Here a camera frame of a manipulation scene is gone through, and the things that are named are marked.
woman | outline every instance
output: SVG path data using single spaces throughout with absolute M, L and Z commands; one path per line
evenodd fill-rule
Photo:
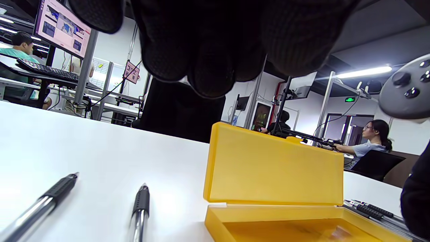
M 351 169 L 369 150 L 390 152 L 393 147 L 391 140 L 388 139 L 388 132 L 388 124 L 384 120 L 376 119 L 363 128 L 363 138 L 368 139 L 367 143 L 356 146 L 335 144 L 339 152 L 354 155 L 352 161 L 345 163 L 345 168 Z

ceiling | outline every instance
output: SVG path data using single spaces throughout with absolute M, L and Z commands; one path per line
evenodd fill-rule
M 27 24 L 0 25 L 18 31 L 33 32 L 40 0 L 1 0 L 0 7 L 6 15 Z M 133 18 L 130 3 L 126 1 L 126 16 Z M 318 70 L 311 90 L 324 95 L 331 71 L 337 74 L 390 65 L 393 71 L 379 76 L 348 78 L 344 84 L 356 88 L 361 81 L 369 83 L 369 92 L 378 94 L 391 74 L 405 63 L 430 53 L 430 1 L 429 0 L 362 0 L 349 18 L 333 47 L 326 64 Z M 0 34 L 1 40 L 7 42 Z M 269 62 L 264 68 L 281 79 Z M 330 96 L 353 96 L 354 93 L 334 85 Z

controller button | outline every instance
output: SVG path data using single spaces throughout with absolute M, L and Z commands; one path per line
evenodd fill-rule
M 405 92 L 405 97 L 410 99 L 410 98 L 414 98 L 417 97 L 420 94 L 420 90 L 418 88 L 411 88 L 409 89 L 407 92 Z
M 425 60 L 423 62 L 421 62 L 420 67 L 421 68 L 426 68 L 430 66 L 430 60 Z
M 429 82 L 430 81 L 430 71 L 427 71 L 424 75 L 421 76 L 420 81 Z
M 411 74 L 407 72 L 397 72 L 393 75 L 393 84 L 395 86 L 406 86 L 411 82 Z

keyboard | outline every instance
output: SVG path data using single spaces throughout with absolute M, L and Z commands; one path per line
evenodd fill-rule
M 27 71 L 31 71 L 37 74 L 41 74 L 41 75 L 45 75 L 53 78 L 62 79 L 65 81 L 72 81 L 72 82 L 79 81 L 79 75 L 73 72 L 63 71 L 60 69 L 41 65 L 21 58 L 18 58 L 16 61 L 18 62 L 19 67 Z

sign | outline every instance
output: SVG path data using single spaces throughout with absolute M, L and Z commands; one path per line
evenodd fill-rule
M 355 102 L 355 97 L 348 97 L 345 99 L 345 102 Z

